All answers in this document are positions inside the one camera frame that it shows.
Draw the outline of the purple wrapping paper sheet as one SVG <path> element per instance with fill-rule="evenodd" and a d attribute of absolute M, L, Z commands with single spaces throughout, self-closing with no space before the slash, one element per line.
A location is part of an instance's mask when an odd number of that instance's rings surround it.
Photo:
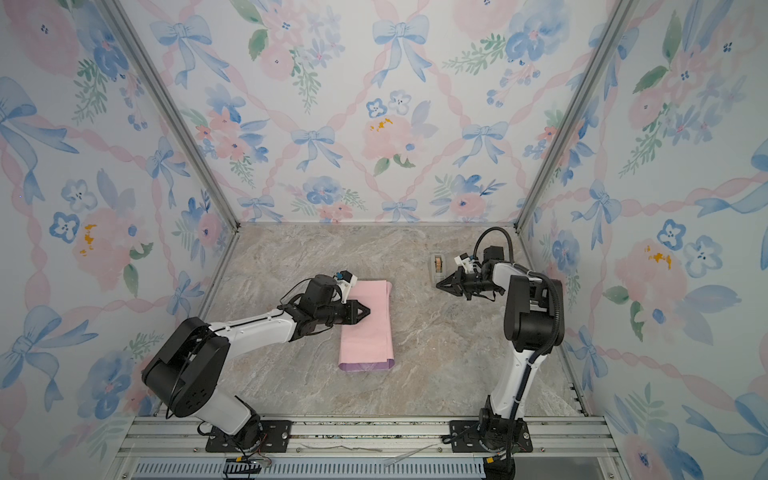
<path fill-rule="evenodd" d="M 390 370 L 395 365 L 390 319 L 392 285 L 386 280 L 358 281 L 350 293 L 370 309 L 356 325 L 341 328 L 338 366 L 347 373 Z"/>

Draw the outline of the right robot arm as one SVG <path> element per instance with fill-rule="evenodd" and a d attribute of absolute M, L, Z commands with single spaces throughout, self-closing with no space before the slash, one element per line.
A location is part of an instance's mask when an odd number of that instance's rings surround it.
<path fill-rule="evenodd" d="M 436 288 L 467 300 L 504 297 L 507 357 L 479 418 L 451 421 L 443 442 L 455 453 L 530 452 L 525 405 L 540 366 L 563 341 L 562 284 L 507 259 L 501 246 L 485 248 L 481 259 L 463 254 L 455 261 L 457 270 Z"/>

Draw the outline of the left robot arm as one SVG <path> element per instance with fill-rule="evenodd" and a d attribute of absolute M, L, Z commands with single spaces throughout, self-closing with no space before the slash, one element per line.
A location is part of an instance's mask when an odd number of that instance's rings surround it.
<path fill-rule="evenodd" d="M 313 336 L 336 325 L 358 324 L 370 309 L 349 298 L 357 277 L 343 270 L 318 274 L 304 292 L 274 310 L 230 322 L 184 320 L 142 371 L 142 382 L 170 414 L 194 416 L 218 429 L 226 442 L 251 450 L 263 438 L 260 415 L 219 386 L 224 366 L 263 347 Z"/>

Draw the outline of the beige tape dispenser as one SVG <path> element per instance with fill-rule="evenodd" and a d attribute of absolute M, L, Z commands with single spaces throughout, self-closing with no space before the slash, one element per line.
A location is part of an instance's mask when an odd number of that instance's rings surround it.
<path fill-rule="evenodd" d="M 449 272 L 446 270 L 445 257 L 443 254 L 431 254 L 428 265 L 431 282 L 433 284 L 444 280 L 449 274 Z"/>

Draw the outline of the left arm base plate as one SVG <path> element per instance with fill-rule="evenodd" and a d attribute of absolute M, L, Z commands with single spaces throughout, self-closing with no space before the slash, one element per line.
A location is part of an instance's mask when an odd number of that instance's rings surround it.
<path fill-rule="evenodd" d="M 228 435 L 217 427 L 206 434 L 207 453 L 285 453 L 293 423 L 290 420 L 259 420 L 249 422 L 234 435 Z"/>

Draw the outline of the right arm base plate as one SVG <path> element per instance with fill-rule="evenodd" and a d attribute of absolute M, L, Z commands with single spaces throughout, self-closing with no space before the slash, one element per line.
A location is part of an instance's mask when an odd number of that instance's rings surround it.
<path fill-rule="evenodd" d="M 451 447 L 453 453 L 496 455 L 507 449 L 512 454 L 533 451 L 528 425 L 522 419 L 513 422 L 493 420 L 485 427 L 479 421 L 451 420 L 448 426 L 449 433 L 443 437 L 443 442 Z"/>

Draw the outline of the aluminium front rail frame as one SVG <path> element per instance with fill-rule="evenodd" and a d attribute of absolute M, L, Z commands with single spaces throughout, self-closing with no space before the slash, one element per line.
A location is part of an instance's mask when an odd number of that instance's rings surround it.
<path fill-rule="evenodd" d="M 474 458 L 484 479 L 626 479 L 629 474 L 601 417 L 529 417 L 533 451 L 498 455 L 453 453 L 443 442 L 451 420 L 470 417 L 273 416 L 293 423 L 285 453 L 207 453 L 210 427 L 195 418 L 133 422 L 110 467 L 110 479 L 126 479 L 146 459 L 232 459 L 267 466 L 277 458 Z"/>

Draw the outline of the right aluminium corner post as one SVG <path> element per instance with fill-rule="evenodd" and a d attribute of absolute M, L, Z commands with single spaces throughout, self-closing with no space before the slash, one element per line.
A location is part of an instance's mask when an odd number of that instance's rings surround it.
<path fill-rule="evenodd" d="M 514 222 L 517 234 L 520 234 L 525 229 L 526 223 L 533 217 L 537 202 L 549 181 L 549 176 L 556 169 L 560 156 L 564 152 L 572 133 L 577 130 L 581 115 L 592 99 L 596 83 L 607 68 L 609 57 L 614 53 L 620 37 L 626 30 L 627 22 L 630 20 L 636 4 L 636 1 L 620 0 L 615 4 L 612 14 L 608 17 L 605 30 L 598 38 L 597 47 L 587 64 L 583 78 L 565 110 L 561 128 L 556 134 L 547 155 L 544 157 L 531 190 L 523 204 L 523 208 Z"/>

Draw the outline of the aluminium corner post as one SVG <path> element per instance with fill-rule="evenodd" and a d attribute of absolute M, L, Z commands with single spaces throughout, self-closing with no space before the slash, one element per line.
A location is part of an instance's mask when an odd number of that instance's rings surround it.
<path fill-rule="evenodd" d="M 636 1 L 620 0 L 615 4 L 612 14 L 608 17 L 605 30 L 598 38 L 597 47 L 587 64 L 583 78 L 565 110 L 561 128 L 556 134 L 547 155 L 544 157 L 531 190 L 523 204 L 523 208 L 514 222 L 517 234 L 520 234 L 525 229 L 526 223 L 533 217 L 537 202 L 549 181 L 549 176 L 556 169 L 560 156 L 564 152 L 572 133 L 577 130 L 581 115 L 592 99 L 596 83 L 607 68 L 609 57 L 614 53 L 620 37 L 626 30 L 627 22 L 630 20 L 636 4 Z"/>
<path fill-rule="evenodd" d="M 126 55 L 137 67 L 138 72 L 146 82 L 153 102 L 160 110 L 161 116 L 186 154 L 196 174 L 200 177 L 202 185 L 208 190 L 214 205 L 220 210 L 230 229 L 237 232 L 240 222 L 236 219 L 233 209 L 213 175 L 213 171 L 196 147 L 193 135 L 187 128 L 180 110 L 162 81 L 159 71 L 131 24 L 126 11 L 119 1 L 96 1 L 95 4 L 125 48 Z"/>

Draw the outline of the left aluminium corner post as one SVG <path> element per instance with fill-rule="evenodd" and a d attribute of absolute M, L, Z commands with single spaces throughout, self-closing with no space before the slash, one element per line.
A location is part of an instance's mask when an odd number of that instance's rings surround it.
<path fill-rule="evenodd" d="M 162 81 L 159 71 L 131 24 L 126 11 L 119 1 L 96 1 L 95 4 L 125 48 L 126 55 L 137 67 L 138 72 L 146 82 L 153 102 L 160 110 L 161 116 L 186 154 L 196 174 L 200 177 L 202 185 L 208 190 L 214 205 L 220 210 L 230 229 L 237 232 L 240 222 L 236 219 L 233 209 L 213 175 L 213 171 L 196 147 L 193 135 L 187 128 L 180 110 Z"/>

